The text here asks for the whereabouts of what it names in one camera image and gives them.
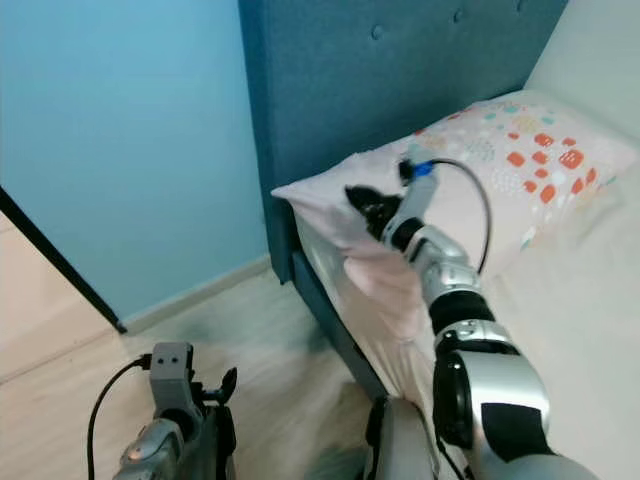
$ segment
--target teal upholstered headboard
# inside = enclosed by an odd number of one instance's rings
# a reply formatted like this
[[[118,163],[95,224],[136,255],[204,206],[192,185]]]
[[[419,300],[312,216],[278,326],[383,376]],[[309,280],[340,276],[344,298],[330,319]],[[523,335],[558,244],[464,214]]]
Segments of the teal upholstered headboard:
[[[521,88],[566,0],[239,0],[271,261],[297,233],[280,185]]]

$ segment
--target white bedsheet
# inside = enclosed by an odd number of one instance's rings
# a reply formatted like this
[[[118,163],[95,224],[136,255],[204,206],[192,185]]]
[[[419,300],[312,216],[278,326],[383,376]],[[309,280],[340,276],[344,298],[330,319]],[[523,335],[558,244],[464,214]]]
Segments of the white bedsheet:
[[[390,334],[344,273],[344,258],[297,218],[303,249],[389,393],[430,419],[433,335]],[[551,447],[601,479],[631,478],[640,446],[640,168],[484,285],[499,322],[542,376]],[[443,467],[448,478],[449,469]]]

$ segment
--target wooden floor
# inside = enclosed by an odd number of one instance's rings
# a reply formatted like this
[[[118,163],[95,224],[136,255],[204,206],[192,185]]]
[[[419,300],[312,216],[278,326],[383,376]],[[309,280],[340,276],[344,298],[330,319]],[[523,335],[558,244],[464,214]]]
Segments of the wooden floor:
[[[217,387],[238,367],[229,406],[239,479],[352,479],[370,403],[295,290],[271,271],[135,336],[114,332],[0,385],[0,476],[86,478],[87,420],[104,383],[156,342],[195,346],[196,378]],[[148,373],[113,387],[96,424],[96,478],[115,473],[150,420]]]

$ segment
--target cable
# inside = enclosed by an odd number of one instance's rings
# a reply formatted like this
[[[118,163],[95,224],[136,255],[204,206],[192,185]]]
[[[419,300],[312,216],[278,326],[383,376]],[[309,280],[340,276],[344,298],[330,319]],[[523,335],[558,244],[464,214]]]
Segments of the cable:
[[[107,384],[104,386],[104,388],[100,392],[100,395],[98,395],[98,399],[96,400],[96,403],[93,405],[93,410],[91,411],[91,417],[89,418],[89,428],[87,430],[87,469],[88,469],[87,478],[89,480],[95,479],[95,468],[93,465],[93,431],[95,428],[96,417],[98,416],[98,410],[100,409],[100,404],[102,403],[102,400],[104,400],[104,397],[107,395],[107,392],[113,386],[113,384],[116,383],[116,380],[118,380],[127,370],[130,370],[133,367],[141,367],[144,370],[148,370],[150,365],[151,365],[150,354],[142,355],[139,358],[133,360],[132,362],[128,363],[127,365],[122,367],[120,370],[118,370],[116,374],[113,377],[111,377],[111,380],[109,380]]]
[[[465,480],[464,476],[462,475],[462,472],[458,469],[453,459],[449,456],[449,453],[447,452],[447,449],[445,448],[444,443],[442,443],[442,439],[437,434],[436,434],[436,445],[438,446],[438,450],[440,450],[440,453],[444,456],[447,462],[449,462],[449,466],[451,467],[451,470],[453,470],[453,473],[456,474],[456,477],[458,477],[458,480]]]
[[[444,164],[451,165],[452,167],[459,168],[462,170],[473,182],[474,186],[478,190],[480,197],[482,199],[482,204],[484,206],[484,213],[486,219],[486,231],[484,236],[484,245],[482,247],[482,256],[480,257],[480,263],[478,264],[478,275],[482,273],[484,270],[485,264],[487,263],[487,257],[489,256],[489,244],[491,243],[491,230],[493,229],[493,216],[491,214],[491,204],[489,202],[489,196],[487,195],[486,190],[482,186],[482,182],[473,173],[467,165],[457,160],[452,160],[450,158],[436,158],[431,160],[431,163],[434,165]]]

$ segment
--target pillowcase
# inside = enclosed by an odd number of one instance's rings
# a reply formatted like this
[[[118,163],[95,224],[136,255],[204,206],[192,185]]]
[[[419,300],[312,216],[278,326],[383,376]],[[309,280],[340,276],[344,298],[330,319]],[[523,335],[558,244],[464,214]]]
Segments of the pillowcase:
[[[528,90],[475,103],[413,135],[273,190],[341,250],[346,275],[379,304],[390,333],[401,340],[415,337],[426,323],[420,282],[398,252],[369,235],[344,187],[361,184],[402,194],[398,163],[408,153],[413,161],[457,159],[479,177],[493,213],[485,278],[499,273],[638,158],[634,144],[622,135]],[[477,264],[486,228],[480,197],[457,169],[438,165],[434,172],[439,186],[423,220],[460,243]],[[387,291],[391,297],[382,294]],[[389,302],[392,297],[404,300]]]

